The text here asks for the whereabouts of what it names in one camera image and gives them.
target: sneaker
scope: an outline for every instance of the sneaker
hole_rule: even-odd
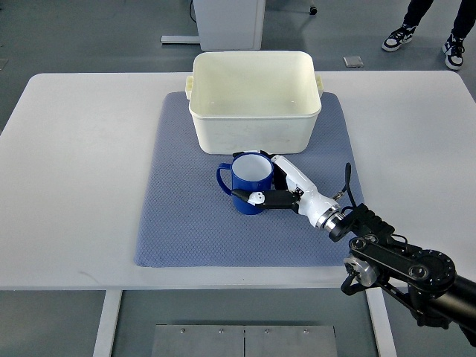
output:
[[[441,48],[443,53],[446,55],[446,67],[452,69],[453,71],[457,71],[463,65],[463,40],[464,39],[454,37],[453,34],[451,34],[446,43]]]
[[[394,52],[400,48],[404,43],[409,43],[414,35],[416,26],[412,28],[403,25],[401,28],[395,30],[390,36],[382,43],[382,48],[387,52]]]

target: blue mat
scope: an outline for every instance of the blue mat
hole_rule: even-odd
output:
[[[352,149],[338,98],[324,93],[309,146],[286,157],[334,196],[344,186]],[[291,210],[256,216],[237,212],[216,183],[215,171],[231,155],[208,155],[199,146],[184,92],[166,96],[158,125],[135,263],[138,266],[341,266],[346,237],[332,242]],[[357,173],[353,195],[363,201]],[[347,196],[339,204],[349,205]]]

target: gray floor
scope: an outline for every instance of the gray floor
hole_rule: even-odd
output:
[[[268,0],[263,50],[309,53],[316,71],[345,71],[343,56],[365,64],[352,71],[445,71],[441,46],[458,1],[436,1],[412,43],[395,53],[380,45],[402,23],[408,1]],[[162,35],[197,35],[188,0],[0,0],[0,129],[28,80],[46,72],[191,71],[197,45],[161,45]],[[476,31],[466,41],[459,71],[476,97]]]
[[[262,49],[305,51],[312,56],[316,71],[447,70],[440,47],[451,30],[458,1],[436,1],[413,42],[392,54],[384,52],[380,45],[400,26],[408,0],[315,3],[318,14],[309,16],[306,1],[268,0]],[[8,60],[0,70],[0,129],[7,124],[28,80],[38,73],[192,71],[193,59],[201,53],[199,46],[160,43],[162,35],[197,35],[188,7],[188,0],[0,0],[0,59]],[[466,62],[459,75],[476,98],[476,30],[464,44]],[[342,57],[350,55],[359,55],[364,67],[345,68]],[[275,309],[282,306],[282,295],[292,294],[293,299],[302,301],[312,294],[267,293]],[[103,292],[12,294],[0,294],[0,355],[90,356],[94,348],[91,334],[97,329]],[[34,318],[39,311],[38,303],[43,312]],[[308,309],[305,306],[292,311],[301,316]],[[76,309],[83,315],[79,320]],[[399,356],[418,356],[419,348],[426,351],[428,346],[438,344],[449,347],[455,356],[473,354],[464,349],[467,345],[457,327],[450,331],[420,329],[393,301],[389,301],[389,311]],[[164,316],[167,319],[173,314],[168,312]],[[292,315],[286,315],[286,319],[291,318]],[[68,329],[68,321],[79,329]],[[359,327],[350,325],[349,333],[355,328]],[[79,342],[78,335],[85,340]],[[123,347],[127,336],[120,336]],[[423,347],[418,347],[421,337]],[[37,341],[42,341],[41,348],[32,353]],[[129,342],[135,343],[132,336]],[[453,350],[454,346],[463,346],[464,350]],[[51,352],[52,348],[56,348],[56,353]],[[433,356],[447,356],[451,352],[438,347],[431,351],[428,354]]]
[[[334,326],[340,357],[378,357],[365,295],[340,289],[124,292],[113,356],[151,356],[156,324]]]

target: blue mug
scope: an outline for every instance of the blue mug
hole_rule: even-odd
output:
[[[273,164],[271,160],[258,152],[244,152],[233,159],[231,164],[221,163],[216,169],[216,180],[229,196],[231,190],[222,180],[222,170],[231,171],[231,190],[241,189],[251,192],[271,189],[273,180]],[[244,214],[258,214],[263,211],[255,206],[232,196],[235,208]]]

